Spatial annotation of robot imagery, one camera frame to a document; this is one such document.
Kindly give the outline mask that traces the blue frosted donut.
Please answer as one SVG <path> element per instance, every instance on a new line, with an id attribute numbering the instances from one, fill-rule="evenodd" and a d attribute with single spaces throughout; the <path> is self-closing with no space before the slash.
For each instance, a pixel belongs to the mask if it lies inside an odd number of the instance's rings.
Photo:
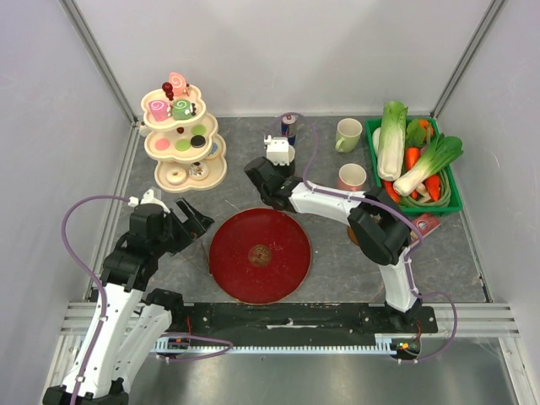
<path id="1" fill-rule="evenodd" d="M 210 154 L 208 155 L 209 158 L 213 158 L 219 151 L 219 146 L 216 143 L 213 143 L 213 146 L 211 148 Z"/>

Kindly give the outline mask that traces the hot pink swirl roll cake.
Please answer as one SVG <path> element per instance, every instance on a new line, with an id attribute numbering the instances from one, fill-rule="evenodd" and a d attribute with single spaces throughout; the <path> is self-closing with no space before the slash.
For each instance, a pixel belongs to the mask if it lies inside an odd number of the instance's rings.
<path id="1" fill-rule="evenodd" d="M 148 110 L 156 122 L 166 121 L 170 117 L 170 104 L 166 100 L 151 100 Z"/>

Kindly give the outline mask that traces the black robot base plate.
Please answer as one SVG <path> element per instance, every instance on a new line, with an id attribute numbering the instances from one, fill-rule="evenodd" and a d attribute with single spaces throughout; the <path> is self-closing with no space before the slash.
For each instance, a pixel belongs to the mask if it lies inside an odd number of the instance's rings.
<path id="1" fill-rule="evenodd" d="M 367 303 L 184 304 L 173 311 L 170 329 L 204 333 L 241 327 L 256 330 L 344 328 L 369 334 L 413 335 L 439 331 L 435 311 L 429 306 L 417 306 L 411 315 L 402 315 L 387 305 Z"/>

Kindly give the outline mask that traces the green swirl roll cake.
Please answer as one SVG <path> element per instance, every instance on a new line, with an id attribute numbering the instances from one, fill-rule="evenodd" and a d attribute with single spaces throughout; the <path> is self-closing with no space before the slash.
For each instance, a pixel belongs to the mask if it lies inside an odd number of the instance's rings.
<path id="1" fill-rule="evenodd" d="M 171 114 L 176 121 L 189 120 L 197 114 L 197 107 L 188 99 L 178 99 L 172 103 Z"/>

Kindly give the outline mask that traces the plain white donut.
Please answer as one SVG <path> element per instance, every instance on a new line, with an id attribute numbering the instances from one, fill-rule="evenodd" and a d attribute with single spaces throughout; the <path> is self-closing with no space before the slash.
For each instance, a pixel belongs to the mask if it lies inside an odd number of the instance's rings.
<path id="1" fill-rule="evenodd" d="M 182 167 L 171 167 L 165 172 L 165 180 L 171 186 L 180 186 L 188 177 L 186 170 Z"/>

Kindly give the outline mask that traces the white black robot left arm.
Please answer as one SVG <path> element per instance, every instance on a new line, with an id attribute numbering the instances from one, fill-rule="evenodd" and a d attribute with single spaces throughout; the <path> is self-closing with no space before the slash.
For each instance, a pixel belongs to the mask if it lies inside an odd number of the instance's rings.
<path id="1" fill-rule="evenodd" d="M 159 259 L 175 255 L 203 236 L 213 219 L 183 198 L 180 220 L 152 189 L 123 200 L 132 208 L 129 228 L 92 273 L 98 301 L 71 370 L 58 386 L 46 389 L 44 404 L 126 404 L 132 383 L 150 349 L 166 331 L 183 327 L 180 294 L 154 290 L 143 297 Z"/>

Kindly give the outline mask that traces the pink macaron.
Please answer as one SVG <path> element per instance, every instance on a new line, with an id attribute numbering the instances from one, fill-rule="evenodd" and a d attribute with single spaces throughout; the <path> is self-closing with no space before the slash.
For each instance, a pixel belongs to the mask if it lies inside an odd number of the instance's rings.
<path id="1" fill-rule="evenodd" d="M 165 151 L 170 146 L 170 141 L 166 138 L 161 138 L 155 142 L 154 146 L 158 151 Z"/>

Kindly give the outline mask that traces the silver metal serving tongs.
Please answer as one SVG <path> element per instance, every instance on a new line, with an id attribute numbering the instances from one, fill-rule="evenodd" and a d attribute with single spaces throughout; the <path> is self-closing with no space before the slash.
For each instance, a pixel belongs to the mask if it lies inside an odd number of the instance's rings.
<path id="1" fill-rule="evenodd" d="M 181 257 L 195 270 L 206 274 L 211 273 L 205 240 L 194 241 L 181 253 Z"/>

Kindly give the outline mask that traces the salmon pink swirl roll cake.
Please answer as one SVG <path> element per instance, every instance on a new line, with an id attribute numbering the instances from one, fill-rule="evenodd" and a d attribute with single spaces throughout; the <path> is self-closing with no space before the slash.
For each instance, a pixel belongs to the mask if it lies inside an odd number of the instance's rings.
<path id="1" fill-rule="evenodd" d="M 190 84 L 180 73 L 170 73 L 168 82 L 172 86 L 174 96 L 182 96 L 190 94 Z"/>

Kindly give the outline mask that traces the white chocolate sprinkle donut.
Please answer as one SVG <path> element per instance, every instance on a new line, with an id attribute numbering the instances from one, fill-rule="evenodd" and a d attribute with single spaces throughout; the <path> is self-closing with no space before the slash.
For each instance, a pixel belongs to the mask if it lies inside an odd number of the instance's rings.
<path id="1" fill-rule="evenodd" d="M 190 178 L 194 181 L 203 181 L 209 175 L 208 165 L 204 162 L 194 162 L 189 170 Z"/>

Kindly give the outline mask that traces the green macaron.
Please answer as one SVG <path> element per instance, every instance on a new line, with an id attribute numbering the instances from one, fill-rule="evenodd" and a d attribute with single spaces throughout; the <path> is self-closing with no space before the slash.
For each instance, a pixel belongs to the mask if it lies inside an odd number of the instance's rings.
<path id="1" fill-rule="evenodd" d="M 175 149 L 179 152 L 185 152 L 191 147 L 191 141 L 188 139 L 181 139 L 175 143 Z"/>
<path id="2" fill-rule="evenodd" d="M 207 128 L 202 124 L 198 124 L 198 125 L 192 127 L 192 134 L 193 135 L 203 136 L 203 135 L 206 134 L 206 132 L 207 132 Z"/>

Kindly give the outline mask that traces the black sandwich cookie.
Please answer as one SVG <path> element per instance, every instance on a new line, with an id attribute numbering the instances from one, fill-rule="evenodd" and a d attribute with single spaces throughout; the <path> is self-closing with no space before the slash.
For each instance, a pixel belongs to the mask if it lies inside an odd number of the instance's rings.
<path id="1" fill-rule="evenodd" d="M 206 143 L 206 138 L 203 135 L 195 135 L 190 140 L 191 146 L 196 149 L 204 147 Z"/>

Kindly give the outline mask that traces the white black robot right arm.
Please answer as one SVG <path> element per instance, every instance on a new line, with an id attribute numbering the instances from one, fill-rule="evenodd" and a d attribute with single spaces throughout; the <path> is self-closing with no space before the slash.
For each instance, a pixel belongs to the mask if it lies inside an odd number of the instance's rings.
<path id="1" fill-rule="evenodd" d="M 350 227 L 360 250 L 380 270 L 388 326 L 406 332 L 416 323 L 422 300 L 411 269 L 413 224 L 384 189 L 345 192 L 320 186 L 289 175 L 264 157 L 248 163 L 244 172 L 269 207 L 314 214 Z"/>

